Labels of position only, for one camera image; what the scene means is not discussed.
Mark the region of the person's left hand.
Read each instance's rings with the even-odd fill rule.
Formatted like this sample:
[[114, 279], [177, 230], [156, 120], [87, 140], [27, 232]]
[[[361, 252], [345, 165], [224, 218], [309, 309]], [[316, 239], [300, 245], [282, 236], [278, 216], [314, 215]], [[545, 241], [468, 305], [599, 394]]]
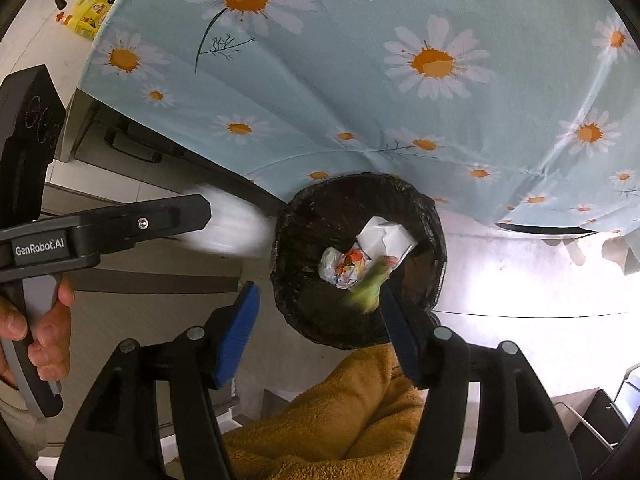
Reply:
[[[63, 276], [58, 283], [58, 299], [40, 318], [34, 341], [28, 347], [28, 357], [41, 380], [62, 380], [70, 372], [70, 308], [75, 294], [70, 281]], [[20, 341], [29, 333], [26, 318], [6, 298], [1, 299], [2, 339]]]

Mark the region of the cream left sleeve forearm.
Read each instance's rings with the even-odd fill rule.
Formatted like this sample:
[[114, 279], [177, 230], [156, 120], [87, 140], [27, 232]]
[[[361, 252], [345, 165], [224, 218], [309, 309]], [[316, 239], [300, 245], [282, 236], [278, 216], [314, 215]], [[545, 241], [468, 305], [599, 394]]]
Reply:
[[32, 462], [47, 446], [47, 421], [29, 413], [21, 393], [5, 382], [0, 385], [1, 416], [11, 434]]

